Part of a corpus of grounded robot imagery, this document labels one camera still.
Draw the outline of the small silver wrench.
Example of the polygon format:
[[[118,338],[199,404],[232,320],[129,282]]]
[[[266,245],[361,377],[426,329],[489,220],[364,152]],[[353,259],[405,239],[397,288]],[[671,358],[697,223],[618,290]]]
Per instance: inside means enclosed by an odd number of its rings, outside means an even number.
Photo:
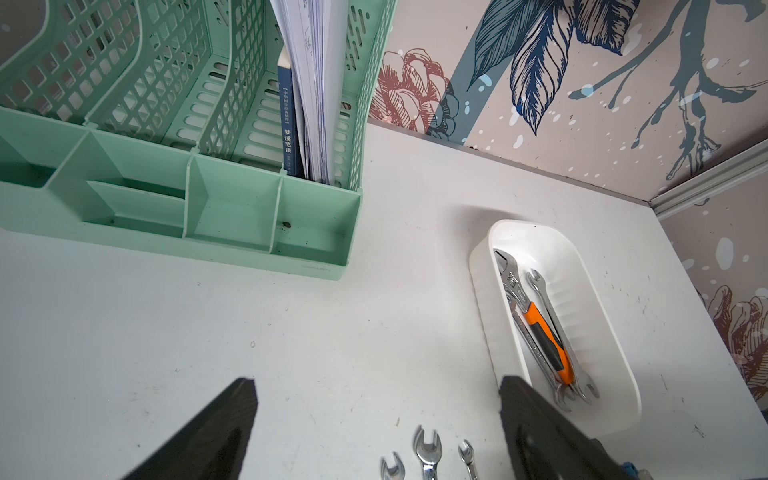
[[[382,480],[404,480],[406,471],[402,459],[395,451],[392,452],[392,456],[394,458],[394,464],[392,466],[387,463],[387,460],[384,457],[380,459],[380,477]]]

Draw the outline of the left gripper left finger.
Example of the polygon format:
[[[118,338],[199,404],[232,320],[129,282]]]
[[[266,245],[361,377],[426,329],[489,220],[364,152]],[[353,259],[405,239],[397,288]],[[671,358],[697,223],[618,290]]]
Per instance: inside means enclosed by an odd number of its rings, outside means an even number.
[[[126,477],[237,479],[257,410],[255,381],[236,379]]]

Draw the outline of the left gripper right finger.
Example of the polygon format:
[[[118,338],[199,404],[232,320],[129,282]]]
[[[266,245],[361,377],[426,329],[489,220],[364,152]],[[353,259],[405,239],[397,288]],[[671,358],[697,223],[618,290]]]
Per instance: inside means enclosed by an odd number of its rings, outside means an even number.
[[[505,376],[500,418],[516,479],[628,479],[630,475],[527,381]]]

